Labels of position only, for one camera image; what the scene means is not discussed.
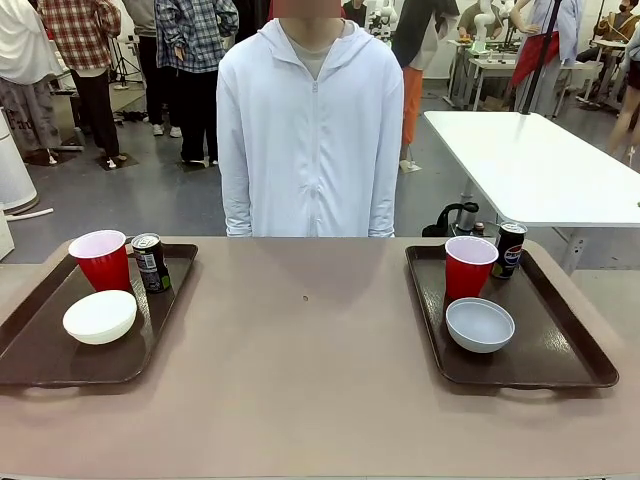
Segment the red plastic cup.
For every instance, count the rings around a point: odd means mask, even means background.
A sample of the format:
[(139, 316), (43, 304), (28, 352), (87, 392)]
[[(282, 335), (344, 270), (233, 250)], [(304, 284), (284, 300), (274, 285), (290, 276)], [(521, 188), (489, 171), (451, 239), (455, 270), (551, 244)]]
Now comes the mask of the red plastic cup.
[(489, 241), (473, 236), (449, 238), (445, 248), (445, 284), (449, 298), (478, 297), (484, 287), (498, 250)]
[(68, 253), (96, 291), (130, 288), (126, 236), (116, 230), (87, 233), (73, 240)]

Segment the black green drink can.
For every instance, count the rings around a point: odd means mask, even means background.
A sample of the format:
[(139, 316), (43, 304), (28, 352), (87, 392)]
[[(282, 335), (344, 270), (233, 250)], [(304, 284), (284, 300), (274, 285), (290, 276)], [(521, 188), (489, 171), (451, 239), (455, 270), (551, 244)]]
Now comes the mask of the black green drink can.
[(160, 293), (169, 289), (171, 280), (159, 235), (139, 234), (131, 240), (131, 247), (145, 290)]

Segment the grey bowl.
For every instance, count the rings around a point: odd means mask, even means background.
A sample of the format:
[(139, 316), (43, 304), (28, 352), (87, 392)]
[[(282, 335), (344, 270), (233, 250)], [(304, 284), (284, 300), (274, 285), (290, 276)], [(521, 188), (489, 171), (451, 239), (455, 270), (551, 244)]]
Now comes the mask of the grey bowl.
[(463, 349), (478, 354), (500, 350), (516, 331), (513, 318), (504, 308), (475, 297), (451, 302), (445, 311), (445, 321), (451, 338)]

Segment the white bowl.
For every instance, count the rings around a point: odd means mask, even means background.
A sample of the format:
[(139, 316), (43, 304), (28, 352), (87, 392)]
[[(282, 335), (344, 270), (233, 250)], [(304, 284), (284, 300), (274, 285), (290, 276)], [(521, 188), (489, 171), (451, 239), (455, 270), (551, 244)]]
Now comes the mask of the white bowl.
[(135, 297), (122, 290), (88, 295), (69, 307), (62, 319), (65, 331), (81, 343), (104, 345), (118, 340), (137, 316)]

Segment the person's left forearm white sleeve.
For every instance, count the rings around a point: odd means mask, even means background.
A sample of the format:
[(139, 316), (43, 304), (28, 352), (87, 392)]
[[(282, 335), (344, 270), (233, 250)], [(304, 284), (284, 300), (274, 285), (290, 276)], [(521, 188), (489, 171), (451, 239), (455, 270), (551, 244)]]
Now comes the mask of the person's left forearm white sleeve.
[(395, 235), (395, 196), (398, 177), (396, 160), (376, 164), (369, 217), (370, 238), (391, 238)]

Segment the person in orange trousers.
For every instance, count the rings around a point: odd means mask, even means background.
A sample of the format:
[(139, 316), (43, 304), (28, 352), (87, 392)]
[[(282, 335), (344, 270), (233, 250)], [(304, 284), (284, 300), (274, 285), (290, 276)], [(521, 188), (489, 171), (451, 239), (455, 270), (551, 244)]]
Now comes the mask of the person in orange trousers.
[(456, 0), (404, 0), (392, 51), (402, 69), (404, 109), (399, 166), (403, 172), (419, 170), (408, 158), (414, 139), (423, 91), (423, 74), (435, 57), (439, 42), (459, 16)]

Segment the black Pepsi can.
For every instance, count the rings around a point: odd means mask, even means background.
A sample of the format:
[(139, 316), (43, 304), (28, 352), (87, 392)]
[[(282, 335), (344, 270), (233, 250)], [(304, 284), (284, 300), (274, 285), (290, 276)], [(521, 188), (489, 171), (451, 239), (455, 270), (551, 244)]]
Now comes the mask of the black Pepsi can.
[(509, 279), (519, 265), (527, 228), (516, 222), (502, 222), (495, 241), (498, 257), (491, 274), (500, 279)]

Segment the white folding table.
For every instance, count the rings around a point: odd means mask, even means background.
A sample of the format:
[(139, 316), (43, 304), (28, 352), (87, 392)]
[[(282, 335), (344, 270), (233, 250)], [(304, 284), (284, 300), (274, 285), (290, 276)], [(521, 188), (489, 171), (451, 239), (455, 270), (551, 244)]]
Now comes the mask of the white folding table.
[(439, 139), (498, 216), (567, 228), (572, 273), (593, 229), (640, 228), (640, 174), (539, 114), (427, 111)]

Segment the person in grey top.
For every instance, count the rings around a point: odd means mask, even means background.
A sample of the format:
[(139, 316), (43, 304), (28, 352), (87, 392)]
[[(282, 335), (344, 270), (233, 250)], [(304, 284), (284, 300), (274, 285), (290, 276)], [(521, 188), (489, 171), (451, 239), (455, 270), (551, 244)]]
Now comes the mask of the person in grey top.
[(148, 121), (154, 136), (164, 134), (162, 116), (162, 78), (156, 63), (156, 24), (154, 0), (122, 0), (138, 37), (139, 63), (144, 76)]

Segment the grey background table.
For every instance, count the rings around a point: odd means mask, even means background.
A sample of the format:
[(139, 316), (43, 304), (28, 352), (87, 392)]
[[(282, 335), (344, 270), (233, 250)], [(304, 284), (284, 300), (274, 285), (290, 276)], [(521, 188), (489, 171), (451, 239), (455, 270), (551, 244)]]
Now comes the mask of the grey background table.
[[(450, 69), (448, 93), (442, 97), (452, 108), (465, 111), (477, 111), (481, 103), (481, 92), (488, 79), (510, 80), (515, 70), (516, 54), (509, 51), (496, 50), (498, 43), (493, 41), (489, 46), (493, 50), (484, 53), (471, 51), (471, 44), (459, 40), (448, 40), (447, 43), (455, 48)], [(583, 76), (587, 86), (591, 87), (598, 76), (602, 64), (599, 62), (578, 62), (573, 65), (562, 66), (562, 71), (568, 71), (561, 83), (561, 91), (553, 110), (557, 117), (564, 102), (564, 95), (574, 81), (576, 75)]]

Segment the black pole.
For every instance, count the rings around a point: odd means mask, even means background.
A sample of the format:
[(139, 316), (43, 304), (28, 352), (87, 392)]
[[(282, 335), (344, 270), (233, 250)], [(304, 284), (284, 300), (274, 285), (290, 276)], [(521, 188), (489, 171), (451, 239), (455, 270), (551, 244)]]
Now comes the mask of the black pole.
[(519, 11), (529, 1), (533, 2), (533, 22), (523, 24), (518, 29), (526, 39), (521, 48), (513, 85), (517, 87), (516, 107), (522, 114), (540, 112), (544, 96), (541, 83), (546, 81), (549, 64), (555, 65), (559, 55), (559, 33), (557, 17), (562, 0), (523, 0)]

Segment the person in red apron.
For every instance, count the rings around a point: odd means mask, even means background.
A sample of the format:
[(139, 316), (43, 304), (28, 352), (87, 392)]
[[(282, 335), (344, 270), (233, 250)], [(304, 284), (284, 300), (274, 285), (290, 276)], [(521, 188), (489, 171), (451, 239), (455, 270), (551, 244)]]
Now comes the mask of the person in red apron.
[(511, 84), (514, 109), (550, 117), (563, 66), (575, 63), (585, 0), (517, 0), (510, 12), (524, 35)]

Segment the person in red plaid shirt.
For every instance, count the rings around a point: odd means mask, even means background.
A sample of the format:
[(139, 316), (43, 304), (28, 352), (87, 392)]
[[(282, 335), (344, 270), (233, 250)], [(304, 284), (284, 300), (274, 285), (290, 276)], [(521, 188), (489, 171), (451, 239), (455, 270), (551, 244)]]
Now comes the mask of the person in red plaid shirt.
[(109, 169), (127, 160), (111, 108), (109, 40), (121, 32), (121, 12), (111, 0), (38, 0), (38, 11), (69, 68), (94, 143)]

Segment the white box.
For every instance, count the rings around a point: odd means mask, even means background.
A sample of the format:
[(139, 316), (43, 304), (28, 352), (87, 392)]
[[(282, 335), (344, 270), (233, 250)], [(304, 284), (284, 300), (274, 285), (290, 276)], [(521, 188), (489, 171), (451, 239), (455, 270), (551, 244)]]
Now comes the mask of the white box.
[(0, 261), (15, 249), (14, 240), (4, 212), (0, 210)]

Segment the person in white shirt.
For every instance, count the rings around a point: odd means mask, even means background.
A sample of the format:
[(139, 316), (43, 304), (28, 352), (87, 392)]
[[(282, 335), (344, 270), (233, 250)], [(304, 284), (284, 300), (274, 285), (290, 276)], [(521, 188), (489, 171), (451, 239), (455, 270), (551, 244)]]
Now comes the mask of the person in white shirt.
[(0, 0), (0, 106), (22, 154), (61, 146), (50, 82), (62, 73), (41, 18), (29, 0)]

